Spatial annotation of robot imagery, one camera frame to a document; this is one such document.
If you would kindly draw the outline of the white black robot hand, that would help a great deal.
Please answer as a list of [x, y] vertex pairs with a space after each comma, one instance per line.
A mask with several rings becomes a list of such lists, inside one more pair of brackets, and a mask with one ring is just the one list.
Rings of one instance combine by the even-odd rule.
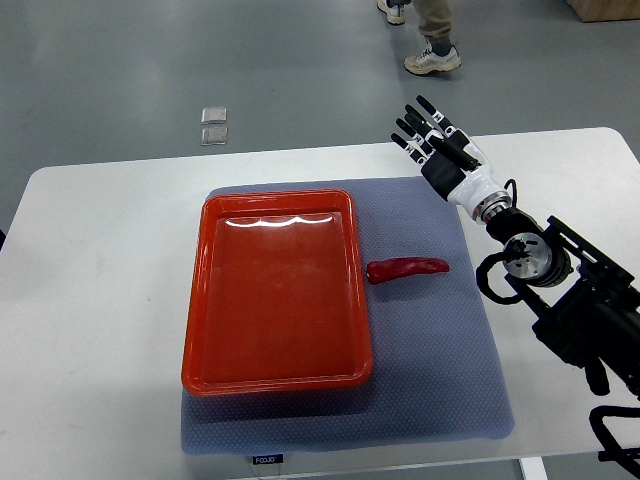
[[424, 96], [418, 104], [433, 118], [443, 133], [413, 106], [405, 105], [404, 120], [396, 125], [417, 147], [398, 134], [391, 140], [417, 164], [435, 192], [449, 203], [460, 205], [474, 221], [489, 221], [511, 206], [511, 196], [492, 177], [487, 157], [465, 134], [455, 133], [451, 121]]

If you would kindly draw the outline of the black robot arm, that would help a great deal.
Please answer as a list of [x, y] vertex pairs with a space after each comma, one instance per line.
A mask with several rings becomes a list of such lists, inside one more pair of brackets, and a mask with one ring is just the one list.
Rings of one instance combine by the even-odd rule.
[[481, 293], [500, 305], [525, 303], [536, 338], [581, 368], [591, 391], [609, 392], [613, 372], [639, 393], [639, 292], [633, 276], [566, 224], [541, 227], [517, 206], [513, 180], [499, 185], [470, 137], [423, 96], [405, 107], [392, 140], [445, 201], [463, 208], [502, 246], [476, 269]]

